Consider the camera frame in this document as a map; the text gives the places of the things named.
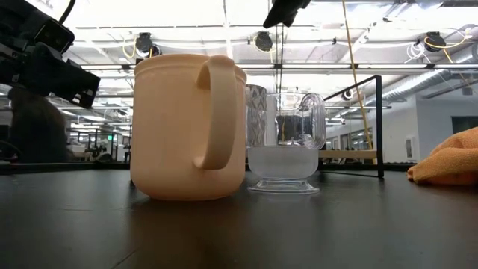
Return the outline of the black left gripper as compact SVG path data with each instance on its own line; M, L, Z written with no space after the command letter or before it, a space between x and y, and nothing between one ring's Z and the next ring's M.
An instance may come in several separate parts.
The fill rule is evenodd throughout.
M1 44L1 83L39 96L50 93L82 108L93 106L100 78L38 43L24 52Z

